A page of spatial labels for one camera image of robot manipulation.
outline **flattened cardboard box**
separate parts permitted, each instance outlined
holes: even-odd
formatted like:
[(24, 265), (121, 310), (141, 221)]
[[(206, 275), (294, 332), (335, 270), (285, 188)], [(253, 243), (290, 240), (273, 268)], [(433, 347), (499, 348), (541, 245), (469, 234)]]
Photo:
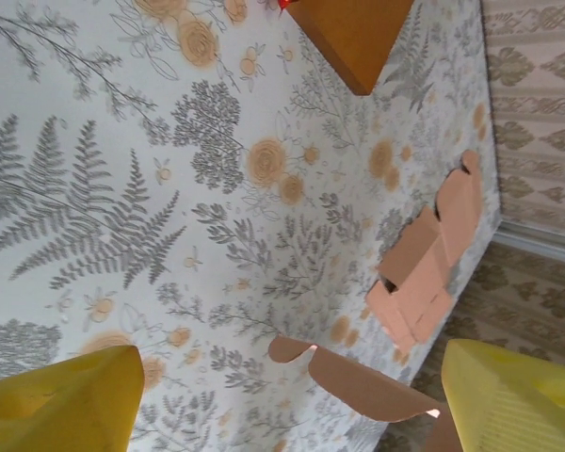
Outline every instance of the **flattened cardboard box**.
[(366, 303), (403, 353), (424, 344), (452, 307), (445, 291), (449, 271), (471, 244), (482, 211), (479, 157), (462, 155), (464, 168), (446, 178), (436, 201), (402, 232), (379, 265), (381, 281)]
[(399, 422), (428, 413), (438, 420), (424, 447), (425, 452), (461, 452), (452, 415), (445, 404), (410, 386), (315, 344), (277, 336), (268, 349), (275, 363), (291, 363), (314, 349), (308, 364), (312, 378), (327, 392), (363, 416), (381, 422)]
[(366, 96), (413, 0), (298, 0), (287, 10), (354, 94)]

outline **fern leaf print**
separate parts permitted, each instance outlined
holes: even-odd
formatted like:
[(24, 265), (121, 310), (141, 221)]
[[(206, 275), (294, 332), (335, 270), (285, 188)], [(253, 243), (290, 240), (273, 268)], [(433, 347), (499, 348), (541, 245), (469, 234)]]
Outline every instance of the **fern leaf print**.
[(145, 269), (154, 283), (167, 269), (170, 249), (184, 231), (164, 233), (179, 194), (151, 216), (146, 179), (132, 151), (129, 181), (118, 197), (95, 141), (95, 121), (82, 126), (71, 169), (65, 168), (56, 117), (44, 123), (27, 165), (16, 153), (16, 127), (14, 116), (0, 127), (0, 221), (10, 218), (0, 231), (0, 252), (28, 241), (43, 244), (24, 257), (10, 278), (59, 263), (50, 281), (56, 290), (102, 273), (123, 273), (127, 287)]

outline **cardboard box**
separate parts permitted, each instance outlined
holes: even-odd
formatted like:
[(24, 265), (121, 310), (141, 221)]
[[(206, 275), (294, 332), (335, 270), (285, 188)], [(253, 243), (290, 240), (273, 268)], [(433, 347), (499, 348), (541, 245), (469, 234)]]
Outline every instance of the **cardboard box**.
[(299, 0), (287, 10), (354, 94), (377, 84), (413, 0)]
[(285, 336), (270, 343), (268, 354), (276, 363), (291, 363), (309, 349), (315, 351), (308, 364), (312, 378), (353, 410), (381, 422), (400, 422), (425, 413), (437, 417), (423, 450), (462, 451), (448, 407), (410, 386), (326, 348)]
[(366, 303), (404, 354), (424, 344), (453, 305), (445, 291), (450, 268), (473, 241), (483, 207), (479, 157), (462, 155), (437, 195), (440, 218), (426, 206), (379, 265)]

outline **orange wooden block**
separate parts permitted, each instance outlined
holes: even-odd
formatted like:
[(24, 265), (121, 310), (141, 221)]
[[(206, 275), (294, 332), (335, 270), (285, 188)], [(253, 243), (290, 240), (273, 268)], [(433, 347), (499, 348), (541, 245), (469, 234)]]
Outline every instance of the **orange wooden block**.
[(413, 0), (299, 0), (287, 10), (354, 94), (377, 84)]

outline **yellow plastic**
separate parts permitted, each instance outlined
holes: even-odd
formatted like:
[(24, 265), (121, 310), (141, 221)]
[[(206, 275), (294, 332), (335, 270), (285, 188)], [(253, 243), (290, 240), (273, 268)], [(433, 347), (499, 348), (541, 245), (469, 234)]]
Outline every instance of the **yellow plastic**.
[(464, 452), (565, 452), (565, 366), (454, 339), (442, 383)]
[(143, 385), (133, 346), (1, 379), (0, 452), (124, 452)]

